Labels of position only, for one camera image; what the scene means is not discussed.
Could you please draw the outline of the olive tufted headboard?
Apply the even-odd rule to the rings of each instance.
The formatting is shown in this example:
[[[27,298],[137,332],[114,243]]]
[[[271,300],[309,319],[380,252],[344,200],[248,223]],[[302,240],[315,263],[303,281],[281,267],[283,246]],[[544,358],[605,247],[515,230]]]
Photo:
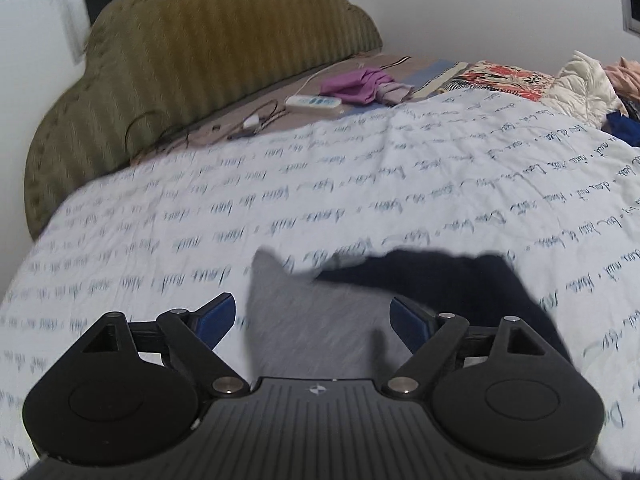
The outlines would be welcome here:
[[[32,138],[30,235],[162,132],[381,44],[372,18],[348,0],[112,1],[91,27],[84,73]]]

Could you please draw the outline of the white power strip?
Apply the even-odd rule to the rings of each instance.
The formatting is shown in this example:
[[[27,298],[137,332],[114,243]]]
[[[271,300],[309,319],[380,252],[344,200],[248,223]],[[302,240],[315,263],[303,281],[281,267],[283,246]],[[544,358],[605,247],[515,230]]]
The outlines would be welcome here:
[[[341,99],[306,94],[289,96],[284,102],[287,110],[296,113],[334,114],[341,110],[342,105]]]

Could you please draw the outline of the white script print quilt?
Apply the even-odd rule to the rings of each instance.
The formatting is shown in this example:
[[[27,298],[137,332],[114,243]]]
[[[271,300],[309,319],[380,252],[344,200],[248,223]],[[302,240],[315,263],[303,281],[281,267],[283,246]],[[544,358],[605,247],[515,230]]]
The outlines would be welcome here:
[[[26,394],[107,311],[245,304],[271,248],[506,256],[605,404],[599,448],[639,466],[639,152],[541,104],[462,90],[172,153],[66,198],[1,305],[1,474],[36,458]]]

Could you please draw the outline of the red floral fabric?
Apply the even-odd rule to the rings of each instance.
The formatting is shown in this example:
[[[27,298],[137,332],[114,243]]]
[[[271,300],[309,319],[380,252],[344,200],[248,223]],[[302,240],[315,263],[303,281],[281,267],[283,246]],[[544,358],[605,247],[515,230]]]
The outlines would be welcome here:
[[[537,102],[547,93],[555,78],[518,66],[478,61],[457,76],[457,80]]]

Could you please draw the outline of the purple garment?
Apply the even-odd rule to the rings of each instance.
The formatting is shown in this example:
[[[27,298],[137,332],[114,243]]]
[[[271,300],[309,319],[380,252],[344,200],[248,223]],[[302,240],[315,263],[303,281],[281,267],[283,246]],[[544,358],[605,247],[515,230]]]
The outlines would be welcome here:
[[[396,81],[379,68],[360,68],[323,81],[322,96],[337,98],[349,105],[378,103],[398,105],[412,97],[414,87]]]

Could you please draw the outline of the grey navy raglan sweater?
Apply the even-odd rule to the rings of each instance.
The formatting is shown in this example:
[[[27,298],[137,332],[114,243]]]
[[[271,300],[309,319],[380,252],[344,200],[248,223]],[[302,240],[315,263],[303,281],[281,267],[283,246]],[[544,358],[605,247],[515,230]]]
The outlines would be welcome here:
[[[559,354],[568,353],[550,316],[496,254],[396,249],[336,257],[320,271],[292,274],[261,249],[250,273],[246,342],[258,376],[384,382],[410,356],[390,325],[394,298],[427,314],[460,315],[473,326],[495,327],[515,315]]]

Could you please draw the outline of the peach pink garment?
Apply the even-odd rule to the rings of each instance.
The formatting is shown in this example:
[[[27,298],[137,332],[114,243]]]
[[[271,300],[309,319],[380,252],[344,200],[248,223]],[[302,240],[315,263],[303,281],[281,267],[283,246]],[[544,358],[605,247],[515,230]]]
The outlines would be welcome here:
[[[615,91],[621,96],[638,100],[640,96],[640,63],[626,58],[608,66],[604,71]]]

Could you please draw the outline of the blue garment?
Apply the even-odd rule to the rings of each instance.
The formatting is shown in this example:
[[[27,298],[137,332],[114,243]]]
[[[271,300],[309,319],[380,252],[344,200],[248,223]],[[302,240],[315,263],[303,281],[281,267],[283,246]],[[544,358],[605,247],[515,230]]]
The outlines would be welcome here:
[[[634,148],[640,146],[640,122],[623,116],[620,112],[614,112],[606,116],[608,130],[617,139],[620,139]]]

